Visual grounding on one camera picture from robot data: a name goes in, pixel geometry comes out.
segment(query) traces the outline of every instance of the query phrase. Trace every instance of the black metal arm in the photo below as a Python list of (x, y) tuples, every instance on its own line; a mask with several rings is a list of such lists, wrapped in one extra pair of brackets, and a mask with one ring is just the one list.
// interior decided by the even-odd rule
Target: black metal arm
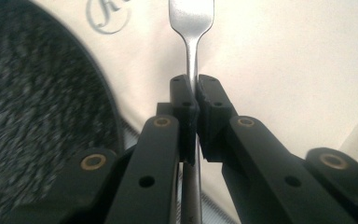
[(200, 75), (196, 96), (187, 76), (174, 77), (171, 102), (135, 147), (75, 156), (43, 201), (7, 223), (173, 223), (178, 164), (194, 163), (196, 133), (205, 159), (223, 163), (241, 222), (358, 223), (358, 162), (329, 148), (292, 155), (261, 121), (238, 116), (214, 77)]

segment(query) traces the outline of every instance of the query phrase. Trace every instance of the fork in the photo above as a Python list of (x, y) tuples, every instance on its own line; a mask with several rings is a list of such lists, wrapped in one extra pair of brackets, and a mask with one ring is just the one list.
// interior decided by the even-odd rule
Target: fork
[[(198, 82), (197, 46), (200, 38), (212, 27), (213, 0), (170, 0), (170, 23), (185, 41), (187, 75), (191, 90)], [(196, 137), (195, 163), (183, 164), (181, 223), (202, 223), (200, 198), (200, 142)]]

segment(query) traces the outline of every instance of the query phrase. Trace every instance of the metal fork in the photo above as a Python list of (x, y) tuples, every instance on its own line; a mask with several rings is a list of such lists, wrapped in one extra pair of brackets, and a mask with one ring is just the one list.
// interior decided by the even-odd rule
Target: metal fork
[[(187, 53), (187, 75), (195, 94), (198, 82), (197, 45), (212, 27), (213, 0), (170, 0), (170, 23), (184, 40)], [(196, 138), (194, 166), (183, 164), (181, 223), (202, 223), (200, 198), (200, 143)]]

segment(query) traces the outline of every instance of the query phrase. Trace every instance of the white surface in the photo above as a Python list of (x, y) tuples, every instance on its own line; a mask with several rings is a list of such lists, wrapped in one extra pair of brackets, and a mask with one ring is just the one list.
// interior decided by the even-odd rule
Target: white surface
[[(169, 80), (186, 71), (186, 52), (169, 24), (168, 0), (104, 1), (120, 10), (109, 11), (103, 28), (126, 24), (112, 35), (87, 21), (88, 2), (94, 20), (103, 19), (100, 1), (34, 1), (87, 46), (133, 128), (169, 101)], [(263, 121), (297, 156), (331, 147), (358, 160), (358, 1), (215, 0), (199, 72), (219, 78), (239, 114)], [(203, 189), (235, 214), (219, 166), (201, 169)]]

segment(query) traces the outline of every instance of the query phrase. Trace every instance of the printed logo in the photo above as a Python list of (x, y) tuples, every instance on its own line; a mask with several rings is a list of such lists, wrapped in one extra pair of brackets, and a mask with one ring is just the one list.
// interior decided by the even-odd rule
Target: printed logo
[(131, 11), (123, 8), (129, 1), (89, 0), (86, 7), (89, 25), (103, 35), (112, 35), (121, 31), (131, 16)]

